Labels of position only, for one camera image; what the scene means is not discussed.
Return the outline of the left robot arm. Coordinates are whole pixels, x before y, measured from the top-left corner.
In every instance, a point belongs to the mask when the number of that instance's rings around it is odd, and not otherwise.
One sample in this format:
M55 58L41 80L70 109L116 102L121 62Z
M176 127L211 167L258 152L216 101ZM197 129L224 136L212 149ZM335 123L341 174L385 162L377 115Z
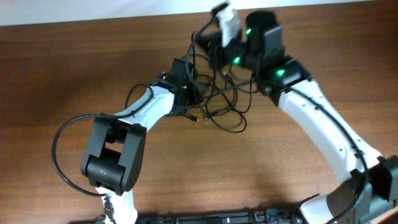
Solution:
M141 172L147 132L162 117L180 116L201 100L194 65L175 58L170 71L146 85L145 93L112 118L95 118L81 173L103 202L102 223L135 223L132 188Z

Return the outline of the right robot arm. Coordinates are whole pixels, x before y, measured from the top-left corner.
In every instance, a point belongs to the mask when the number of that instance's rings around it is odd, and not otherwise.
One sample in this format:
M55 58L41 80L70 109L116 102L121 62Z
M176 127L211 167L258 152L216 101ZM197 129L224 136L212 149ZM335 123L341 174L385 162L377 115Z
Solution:
M245 30L235 11L214 12L211 24L219 31L199 30L193 45L217 68L249 69L258 90L305 131L339 182L334 191L301 202L288 222L367 223L397 207L397 157L386 158L364 141L311 74L285 54L282 28L273 12L250 13Z

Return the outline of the black cable gold plug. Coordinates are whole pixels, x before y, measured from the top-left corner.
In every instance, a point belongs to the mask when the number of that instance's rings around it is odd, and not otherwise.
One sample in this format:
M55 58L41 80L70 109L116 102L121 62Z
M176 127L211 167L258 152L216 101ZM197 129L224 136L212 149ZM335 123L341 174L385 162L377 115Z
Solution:
M225 81L219 85L215 77L211 77L206 87L204 102L200 109L204 119L213 123L218 129L238 134L248 128L246 115L252 109L254 95L254 76L241 83L235 82L229 73L223 74Z

